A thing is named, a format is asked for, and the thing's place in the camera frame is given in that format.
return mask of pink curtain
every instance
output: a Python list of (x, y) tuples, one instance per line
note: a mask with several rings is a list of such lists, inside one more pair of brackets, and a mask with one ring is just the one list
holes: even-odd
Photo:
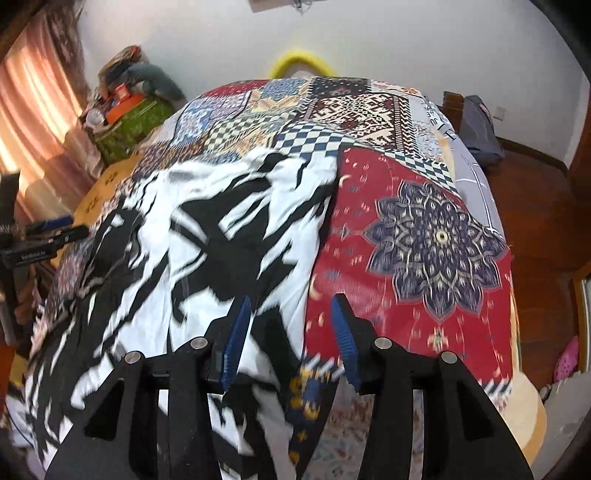
[(0, 171), (21, 171), (20, 221), (72, 213), (100, 173), (81, 111), (42, 10), (0, 64)]

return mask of baseboard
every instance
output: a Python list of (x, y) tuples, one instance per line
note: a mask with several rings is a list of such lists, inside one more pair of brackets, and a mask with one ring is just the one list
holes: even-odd
[(558, 160), (558, 158), (554, 158), (546, 153), (536, 150), (535, 148), (526, 147), (525, 145), (522, 145), (520, 143), (507, 140), (506, 138), (497, 137), (497, 139), (505, 150), (520, 153), (522, 155), (527, 155), (528, 157), (535, 158), (536, 160), (540, 160), (541, 162), (550, 165), (551, 167), (559, 169), (565, 177), (569, 172), (569, 168), (566, 166), (566, 164)]

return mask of black and white garment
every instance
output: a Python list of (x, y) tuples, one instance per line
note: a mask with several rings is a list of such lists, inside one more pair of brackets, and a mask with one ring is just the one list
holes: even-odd
[[(69, 317), (27, 381), (44, 466), (126, 352), (174, 351), (248, 295), (238, 377), (226, 395), (210, 396), (218, 457), (241, 478), (295, 478), (284, 407), (335, 177), (334, 157), (306, 161), (258, 147), (235, 163), (176, 164), (121, 199), (96, 233), (78, 297), (62, 311)], [(160, 406), (165, 412), (165, 393)]]

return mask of flower center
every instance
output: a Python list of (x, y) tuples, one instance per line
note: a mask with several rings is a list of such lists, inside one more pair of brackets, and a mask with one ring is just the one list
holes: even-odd
[(449, 242), (449, 234), (445, 230), (437, 230), (435, 232), (435, 240), (442, 245), (447, 245)]

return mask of silver screw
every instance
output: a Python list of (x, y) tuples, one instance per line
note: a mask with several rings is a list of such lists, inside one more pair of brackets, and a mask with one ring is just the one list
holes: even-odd
[(195, 350), (201, 350), (207, 346), (207, 339), (205, 337), (195, 337), (191, 340), (191, 348)]
[(392, 346), (392, 340), (386, 337), (378, 337), (374, 341), (375, 346), (381, 350), (388, 350)]
[(125, 361), (129, 364), (136, 363), (140, 358), (142, 358), (142, 354), (138, 351), (129, 352), (127, 355), (125, 355)]
[(447, 364), (454, 364), (457, 362), (457, 355), (453, 352), (443, 352), (441, 354), (441, 360)]

